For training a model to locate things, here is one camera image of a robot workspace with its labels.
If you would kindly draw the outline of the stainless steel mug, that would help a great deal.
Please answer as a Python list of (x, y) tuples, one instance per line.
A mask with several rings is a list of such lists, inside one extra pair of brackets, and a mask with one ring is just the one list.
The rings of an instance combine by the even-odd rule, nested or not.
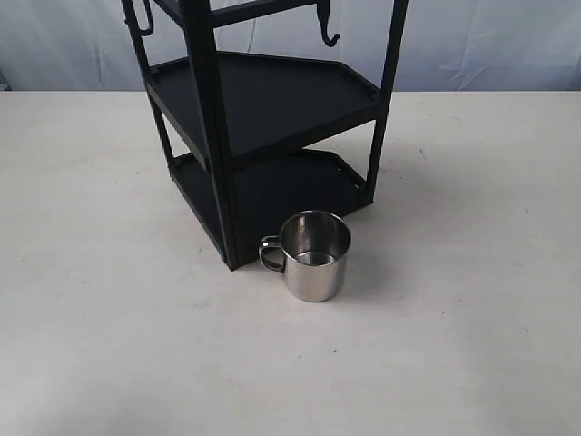
[(350, 229), (339, 216), (308, 210), (290, 217), (278, 234), (263, 237), (258, 254), (296, 298), (326, 302), (343, 288), (350, 243)]

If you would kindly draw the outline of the black three-tier shelf rack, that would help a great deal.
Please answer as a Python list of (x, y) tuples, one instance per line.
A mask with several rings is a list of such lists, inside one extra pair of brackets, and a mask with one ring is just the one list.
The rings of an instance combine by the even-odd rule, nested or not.
[(397, 1), (380, 84), (346, 64), (221, 51), (217, 28), (297, 9), (297, 1), (162, 1), (185, 57), (151, 64), (123, 0), (169, 174), (224, 263), (253, 262), (295, 213), (345, 216), (373, 202), (408, 5)]

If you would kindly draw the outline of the black double hook right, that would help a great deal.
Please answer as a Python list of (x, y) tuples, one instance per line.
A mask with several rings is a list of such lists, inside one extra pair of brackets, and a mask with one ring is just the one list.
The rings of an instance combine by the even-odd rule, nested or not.
[(330, 35), (330, 0), (316, 0), (316, 14), (320, 25), (321, 39), (327, 47), (334, 47), (340, 40), (338, 33)]

